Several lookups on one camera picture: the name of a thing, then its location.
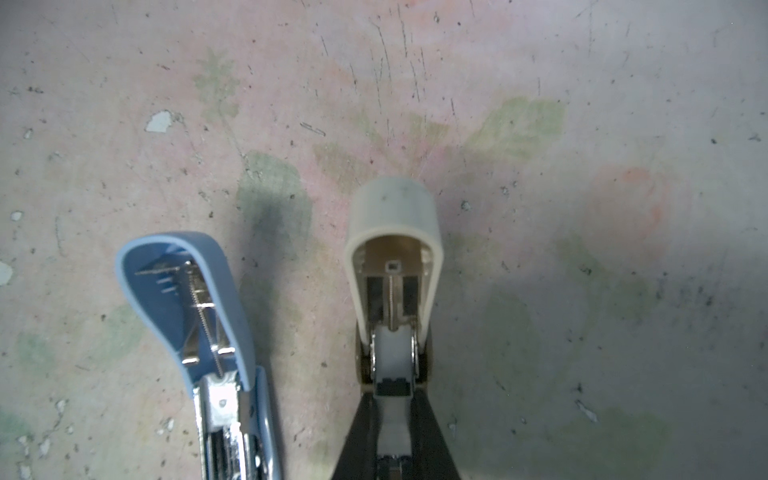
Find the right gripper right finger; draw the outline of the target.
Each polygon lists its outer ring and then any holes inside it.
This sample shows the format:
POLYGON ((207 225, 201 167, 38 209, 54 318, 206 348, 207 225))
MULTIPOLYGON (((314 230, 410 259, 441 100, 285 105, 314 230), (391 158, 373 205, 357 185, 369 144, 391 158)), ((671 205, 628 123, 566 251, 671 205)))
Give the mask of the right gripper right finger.
POLYGON ((410 436, 415 479, 460 479, 456 464, 424 390, 416 390, 411 400, 410 436))

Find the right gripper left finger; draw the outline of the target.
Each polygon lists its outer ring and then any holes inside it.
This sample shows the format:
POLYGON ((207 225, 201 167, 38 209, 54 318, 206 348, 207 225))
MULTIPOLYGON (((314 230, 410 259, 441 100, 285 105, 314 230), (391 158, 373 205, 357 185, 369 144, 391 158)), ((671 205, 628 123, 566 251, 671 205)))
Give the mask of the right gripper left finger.
POLYGON ((346 436, 332 480, 377 478, 377 442, 380 415, 374 395, 364 393, 346 436))

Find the silver staple strip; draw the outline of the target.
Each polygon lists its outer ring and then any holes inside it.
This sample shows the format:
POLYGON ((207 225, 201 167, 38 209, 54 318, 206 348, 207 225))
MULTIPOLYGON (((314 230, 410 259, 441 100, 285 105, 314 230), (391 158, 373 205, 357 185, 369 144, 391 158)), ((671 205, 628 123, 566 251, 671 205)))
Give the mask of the silver staple strip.
POLYGON ((410 431, 411 398, 406 396, 376 397, 380 427, 377 455, 406 457, 412 454, 410 431))

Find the light blue stapler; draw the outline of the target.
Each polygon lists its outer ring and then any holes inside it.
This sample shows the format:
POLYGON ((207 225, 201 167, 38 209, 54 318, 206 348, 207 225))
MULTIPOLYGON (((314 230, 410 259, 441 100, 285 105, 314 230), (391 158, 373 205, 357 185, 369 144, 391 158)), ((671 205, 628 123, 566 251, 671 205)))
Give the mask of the light blue stapler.
POLYGON ((202 478, 281 478, 268 377, 220 245, 202 232, 148 235, 125 244, 115 268, 130 305, 180 368, 202 478))

